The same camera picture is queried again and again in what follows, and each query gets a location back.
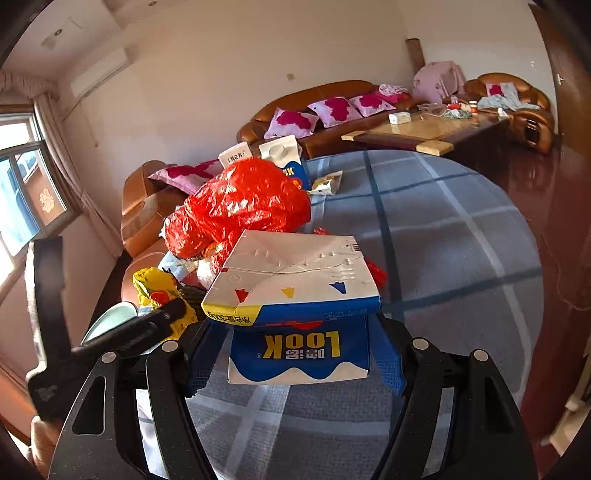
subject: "blue plaid tablecloth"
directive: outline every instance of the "blue plaid tablecloth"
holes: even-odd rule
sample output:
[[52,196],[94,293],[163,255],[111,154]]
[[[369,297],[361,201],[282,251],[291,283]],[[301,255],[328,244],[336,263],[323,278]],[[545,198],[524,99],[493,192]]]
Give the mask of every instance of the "blue plaid tablecloth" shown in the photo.
[[[343,180],[337,195],[312,197],[303,231],[355,236],[388,273],[386,315],[442,351],[486,350],[520,403],[543,284],[534,237],[507,195],[464,166],[408,151],[331,155],[305,167],[311,179],[343,170]],[[186,274],[170,254],[159,267]],[[229,385],[228,355],[229,339],[207,387],[187,402],[220,478],[371,477],[401,405],[375,361],[364,380]],[[441,459],[451,403],[445,391],[426,472]],[[148,464],[165,476],[145,392],[138,405]]]

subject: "window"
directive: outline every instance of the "window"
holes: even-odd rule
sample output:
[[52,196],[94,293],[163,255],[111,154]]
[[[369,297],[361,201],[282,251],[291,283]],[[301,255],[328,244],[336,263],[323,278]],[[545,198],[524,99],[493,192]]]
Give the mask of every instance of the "window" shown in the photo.
[[30,240],[51,235],[71,215],[52,176],[34,115],[0,115],[0,284]]

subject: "tissue box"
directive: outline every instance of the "tissue box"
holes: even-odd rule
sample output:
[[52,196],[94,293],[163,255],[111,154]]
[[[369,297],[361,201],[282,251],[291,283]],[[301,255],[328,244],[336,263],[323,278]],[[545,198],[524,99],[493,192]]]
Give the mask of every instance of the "tissue box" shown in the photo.
[[250,230],[202,303],[211,319],[239,326],[363,316],[380,306],[354,237]]
[[408,112],[396,112],[388,115],[392,125],[402,125],[411,122],[413,119]]
[[228,382],[296,385],[366,378],[366,317],[323,322],[312,330],[292,326],[236,328]]

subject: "window frame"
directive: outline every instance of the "window frame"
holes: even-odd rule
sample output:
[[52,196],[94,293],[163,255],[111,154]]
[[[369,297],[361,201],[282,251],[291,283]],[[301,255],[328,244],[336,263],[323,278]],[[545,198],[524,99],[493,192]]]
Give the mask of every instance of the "window frame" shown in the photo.
[[[59,236],[61,232],[63,232],[63,230],[80,215],[81,212],[79,207],[77,207],[74,203],[72,194],[67,190],[63,179],[60,177],[60,174],[54,165],[53,158],[49,152],[49,149],[47,148],[47,144],[41,135],[41,129],[39,128],[35,113],[33,111],[26,111],[26,109],[23,109],[21,112],[10,112],[4,114],[1,114],[0,111],[0,124],[6,125],[21,123],[21,120],[22,122],[26,122],[28,124],[30,138],[38,138],[39,140],[0,150],[0,158],[8,159],[14,172],[14,177],[17,180],[18,188],[20,189],[25,199],[25,203],[27,204],[27,208],[31,212],[32,217],[39,227],[39,233],[31,238],[31,240]],[[40,151],[43,161],[38,161],[31,171],[28,172],[25,177],[23,177],[18,168],[16,155],[35,150]],[[57,218],[52,220],[49,225],[45,225],[41,220],[39,214],[34,208],[33,200],[26,187],[26,179],[31,173],[33,173],[33,171],[36,171],[37,168],[44,170],[66,210]],[[7,275],[6,279],[0,283],[0,303],[2,303],[16,281],[20,278],[20,276],[22,276],[27,259],[28,244],[24,245],[16,255],[12,255],[6,246],[6,243],[4,242],[2,234],[0,233],[0,248],[3,248],[6,251],[13,265],[12,271]]]

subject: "door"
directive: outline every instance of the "door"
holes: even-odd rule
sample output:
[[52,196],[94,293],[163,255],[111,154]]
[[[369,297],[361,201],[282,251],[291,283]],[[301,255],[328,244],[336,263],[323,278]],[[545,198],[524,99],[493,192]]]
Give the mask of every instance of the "door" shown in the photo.
[[536,5],[530,7],[554,74],[562,144],[591,160],[591,75],[548,13]]

